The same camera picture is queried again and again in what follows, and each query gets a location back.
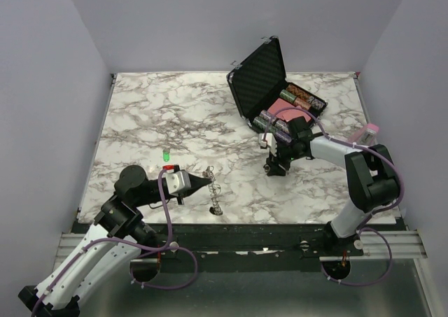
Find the green key tag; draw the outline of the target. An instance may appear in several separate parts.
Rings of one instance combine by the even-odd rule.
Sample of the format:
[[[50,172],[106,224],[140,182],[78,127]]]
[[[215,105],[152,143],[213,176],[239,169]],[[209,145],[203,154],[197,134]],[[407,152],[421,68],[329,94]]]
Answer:
[[[170,161],[170,152],[168,150],[163,150],[162,158],[165,162]]]

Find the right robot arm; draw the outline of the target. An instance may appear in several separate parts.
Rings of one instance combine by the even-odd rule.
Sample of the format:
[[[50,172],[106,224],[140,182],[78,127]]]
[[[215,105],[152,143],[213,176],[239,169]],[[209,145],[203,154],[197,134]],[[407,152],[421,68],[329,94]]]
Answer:
[[[268,176],[285,176],[291,162],[302,158],[325,160],[345,169],[349,198],[323,229],[326,253],[340,254],[347,240],[354,238],[374,214],[393,208],[403,197],[401,178],[385,146],[361,146],[324,131],[314,133],[303,117],[288,123],[287,143],[278,143],[269,128],[267,125],[259,135],[260,147],[269,150],[264,166]]]

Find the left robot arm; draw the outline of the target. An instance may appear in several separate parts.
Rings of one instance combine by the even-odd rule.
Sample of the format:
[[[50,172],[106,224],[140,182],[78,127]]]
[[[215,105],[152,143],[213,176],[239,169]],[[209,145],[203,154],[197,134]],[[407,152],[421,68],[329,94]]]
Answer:
[[[167,234],[160,236],[143,221],[139,207],[160,203],[167,213],[168,200],[182,204],[211,182],[177,164],[166,166],[155,180],[139,165],[125,167],[78,245],[45,280],[21,289],[19,299],[32,316],[78,316],[81,302],[120,265],[151,255],[159,262],[163,252],[181,249],[170,216],[165,217]]]

